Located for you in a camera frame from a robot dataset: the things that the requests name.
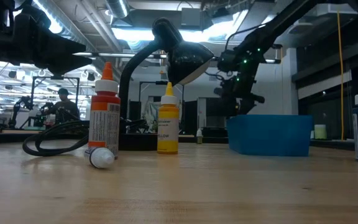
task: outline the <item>lamp arm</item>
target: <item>lamp arm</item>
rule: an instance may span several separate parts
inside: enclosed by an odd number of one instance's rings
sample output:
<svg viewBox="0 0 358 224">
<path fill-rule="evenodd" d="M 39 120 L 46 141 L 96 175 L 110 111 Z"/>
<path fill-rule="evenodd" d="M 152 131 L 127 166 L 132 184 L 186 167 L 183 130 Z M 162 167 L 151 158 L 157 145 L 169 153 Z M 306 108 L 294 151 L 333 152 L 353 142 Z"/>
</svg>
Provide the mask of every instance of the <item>lamp arm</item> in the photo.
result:
<svg viewBox="0 0 358 224">
<path fill-rule="evenodd" d="M 132 73 L 140 63 L 142 63 L 150 54 L 157 51 L 159 48 L 160 44 L 158 44 L 157 41 L 151 41 L 148 46 L 144 47 L 129 60 L 121 73 L 121 79 L 119 82 L 119 97 L 121 99 L 121 118 L 124 121 L 127 118 L 129 82 L 131 80 Z"/>
</svg>

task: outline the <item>yellow bottle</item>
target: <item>yellow bottle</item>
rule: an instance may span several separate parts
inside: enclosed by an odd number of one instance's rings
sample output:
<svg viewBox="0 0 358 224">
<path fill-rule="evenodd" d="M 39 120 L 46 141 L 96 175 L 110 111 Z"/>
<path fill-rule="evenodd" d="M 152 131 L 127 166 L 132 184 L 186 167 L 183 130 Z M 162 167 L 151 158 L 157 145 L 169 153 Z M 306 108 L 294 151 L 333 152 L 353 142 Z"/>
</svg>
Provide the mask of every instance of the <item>yellow bottle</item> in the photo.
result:
<svg viewBox="0 0 358 224">
<path fill-rule="evenodd" d="M 168 82 L 165 96 L 161 97 L 158 110 L 158 143 L 160 154 L 178 154 L 179 142 L 179 108 L 178 100 L 173 95 L 172 83 Z"/>
</svg>

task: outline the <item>wooden table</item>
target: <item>wooden table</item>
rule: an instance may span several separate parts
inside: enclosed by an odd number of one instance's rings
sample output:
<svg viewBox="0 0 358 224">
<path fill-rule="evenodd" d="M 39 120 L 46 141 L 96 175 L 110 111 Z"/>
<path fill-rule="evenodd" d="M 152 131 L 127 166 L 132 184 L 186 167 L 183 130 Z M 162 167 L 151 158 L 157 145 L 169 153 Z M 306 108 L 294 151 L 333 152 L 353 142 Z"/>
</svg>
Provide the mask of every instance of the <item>wooden table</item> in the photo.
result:
<svg viewBox="0 0 358 224">
<path fill-rule="evenodd" d="M 120 152 L 109 170 L 82 152 L 42 158 L 0 144 L 0 223 L 358 223 L 351 151 L 256 157 L 180 144 L 177 156 Z"/>
</svg>

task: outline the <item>person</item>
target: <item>person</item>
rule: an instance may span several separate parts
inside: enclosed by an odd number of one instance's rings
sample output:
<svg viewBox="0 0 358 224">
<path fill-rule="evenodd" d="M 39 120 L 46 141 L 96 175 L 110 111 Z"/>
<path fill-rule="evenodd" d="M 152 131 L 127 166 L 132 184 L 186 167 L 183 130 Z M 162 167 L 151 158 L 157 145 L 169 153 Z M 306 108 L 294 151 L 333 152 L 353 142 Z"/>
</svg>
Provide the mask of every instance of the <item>person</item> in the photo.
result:
<svg viewBox="0 0 358 224">
<path fill-rule="evenodd" d="M 56 114 L 56 123 L 73 120 L 74 118 L 79 119 L 80 111 L 77 105 L 68 99 L 67 89 L 59 89 L 58 94 L 61 101 L 57 102 L 50 110 L 47 110 L 46 114 Z M 64 109 L 69 114 L 62 113 L 61 109 Z"/>
</svg>

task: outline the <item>blue bin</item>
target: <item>blue bin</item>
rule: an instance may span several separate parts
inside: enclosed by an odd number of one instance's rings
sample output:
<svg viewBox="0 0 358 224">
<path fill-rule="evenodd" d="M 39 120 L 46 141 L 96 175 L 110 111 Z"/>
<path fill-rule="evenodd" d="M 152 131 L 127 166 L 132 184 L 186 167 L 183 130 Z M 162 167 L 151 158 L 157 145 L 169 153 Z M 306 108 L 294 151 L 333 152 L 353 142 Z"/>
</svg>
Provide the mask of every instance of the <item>blue bin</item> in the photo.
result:
<svg viewBox="0 0 358 224">
<path fill-rule="evenodd" d="M 238 115 L 227 121 L 230 149 L 256 156 L 308 156 L 311 116 Z"/>
</svg>

